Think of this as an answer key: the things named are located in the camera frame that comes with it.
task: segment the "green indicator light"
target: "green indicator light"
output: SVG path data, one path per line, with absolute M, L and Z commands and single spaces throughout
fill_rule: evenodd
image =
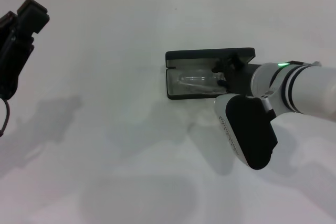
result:
M 289 65 L 289 63 L 279 63 L 278 64 L 279 67 L 284 67 L 284 66 L 287 66 L 287 65 Z

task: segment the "cable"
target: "cable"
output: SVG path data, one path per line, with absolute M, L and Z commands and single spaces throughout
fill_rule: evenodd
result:
M 5 129 L 7 127 L 8 121 L 9 121 L 9 116 L 10 116 L 10 107 L 9 107 L 9 103 L 7 100 L 2 99 L 6 105 L 6 118 L 5 118 L 5 122 L 4 125 L 2 126 L 2 129 L 0 131 L 0 137 L 4 135 Z

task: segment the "black mount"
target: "black mount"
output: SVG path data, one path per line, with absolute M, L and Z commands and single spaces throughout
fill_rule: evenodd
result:
M 218 85 L 225 87 L 228 93 L 252 96 L 251 78 L 260 65 L 242 62 L 239 54 L 233 53 L 225 59 L 220 59 L 212 72 L 222 72 L 225 80 L 219 80 Z
M 8 12 L 0 18 L 0 99 L 15 94 L 19 74 L 34 50 L 32 34 L 48 21 L 47 9 L 34 0 L 26 0 L 17 15 Z

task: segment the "white table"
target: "white table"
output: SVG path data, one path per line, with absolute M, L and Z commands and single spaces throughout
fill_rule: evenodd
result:
M 254 47 L 257 63 L 336 67 L 336 0 L 36 1 L 50 22 L 0 138 L 0 223 L 336 223 L 335 124 L 275 119 L 254 171 L 212 99 L 167 99 L 164 66 L 169 50 Z

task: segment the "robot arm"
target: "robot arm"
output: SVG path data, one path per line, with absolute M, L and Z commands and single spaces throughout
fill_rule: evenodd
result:
M 229 91 L 242 87 L 236 76 L 250 87 L 217 97 L 215 112 L 234 153 L 251 168 L 270 161 L 277 144 L 270 123 L 275 117 L 296 112 L 336 121 L 336 69 L 293 61 L 266 63 L 246 74 L 250 70 L 246 65 L 226 78 Z

